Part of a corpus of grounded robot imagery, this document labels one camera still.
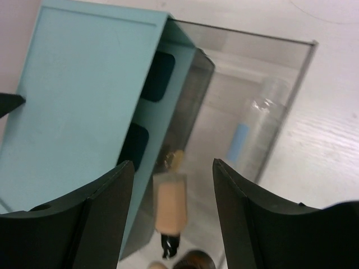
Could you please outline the beige foundation bottle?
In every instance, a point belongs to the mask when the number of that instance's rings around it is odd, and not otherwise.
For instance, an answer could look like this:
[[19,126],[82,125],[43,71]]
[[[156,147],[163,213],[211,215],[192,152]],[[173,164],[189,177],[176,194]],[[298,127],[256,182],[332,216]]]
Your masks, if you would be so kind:
[[160,234],[163,259],[176,256],[181,233],[187,225],[187,176],[160,173],[154,180],[155,229]]

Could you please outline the clear plastic tube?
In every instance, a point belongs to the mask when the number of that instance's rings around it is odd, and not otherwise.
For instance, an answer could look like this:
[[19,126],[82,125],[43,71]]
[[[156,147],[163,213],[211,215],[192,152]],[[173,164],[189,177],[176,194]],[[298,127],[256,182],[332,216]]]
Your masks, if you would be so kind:
[[291,85],[277,77],[262,80],[259,92],[245,102],[225,160],[254,182],[282,122]]

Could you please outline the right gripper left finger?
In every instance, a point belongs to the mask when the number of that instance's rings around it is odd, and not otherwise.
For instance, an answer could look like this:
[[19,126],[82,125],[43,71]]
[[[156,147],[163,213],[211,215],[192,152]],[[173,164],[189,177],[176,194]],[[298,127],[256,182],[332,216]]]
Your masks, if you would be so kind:
[[62,197],[1,215],[1,268],[116,268],[134,181],[124,161]]

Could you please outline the beige makeup sponge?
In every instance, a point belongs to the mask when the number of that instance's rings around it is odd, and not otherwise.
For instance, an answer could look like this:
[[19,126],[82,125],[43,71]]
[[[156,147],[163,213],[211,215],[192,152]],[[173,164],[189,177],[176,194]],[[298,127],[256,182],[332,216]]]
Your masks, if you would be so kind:
[[159,261],[154,261],[149,264],[148,269],[168,269],[168,267]]

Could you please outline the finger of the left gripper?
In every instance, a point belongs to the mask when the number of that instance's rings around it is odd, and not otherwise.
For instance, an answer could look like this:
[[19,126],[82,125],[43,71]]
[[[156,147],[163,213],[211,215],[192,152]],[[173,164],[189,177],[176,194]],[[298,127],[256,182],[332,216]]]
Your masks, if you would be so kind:
[[25,98],[18,94],[0,93],[0,118],[11,113],[26,102]]

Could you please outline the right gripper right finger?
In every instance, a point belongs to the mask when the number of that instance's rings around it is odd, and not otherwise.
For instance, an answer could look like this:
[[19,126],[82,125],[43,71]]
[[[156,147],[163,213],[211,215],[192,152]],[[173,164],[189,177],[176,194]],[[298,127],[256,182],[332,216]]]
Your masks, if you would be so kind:
[[213,161],[229,268],[357,268],[358,202],[324,209],[295,203]]

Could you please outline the clear acrylic drawer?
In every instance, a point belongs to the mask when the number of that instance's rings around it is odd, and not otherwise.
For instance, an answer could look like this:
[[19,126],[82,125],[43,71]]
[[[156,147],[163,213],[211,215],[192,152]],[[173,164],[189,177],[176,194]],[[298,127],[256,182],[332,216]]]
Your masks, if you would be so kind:
[[[171,169],[187,176],[187,225],[178,255],[165,261],[172,267],[187,251],[201,249],[218,268],[225,254],[215,201],[212,162],[224,161],[245,102],[259,92],[263,79],[281,78],[291,85],[286,110],[258,182],[288,111],[301,87],[317,48],[302,41],[222,27],[177,21],[198,49],[154,173]],[[160,234],[154,221],[154,180],[136,195],[139,208],[118,263],[119,268],[147,268],[162,260]]]

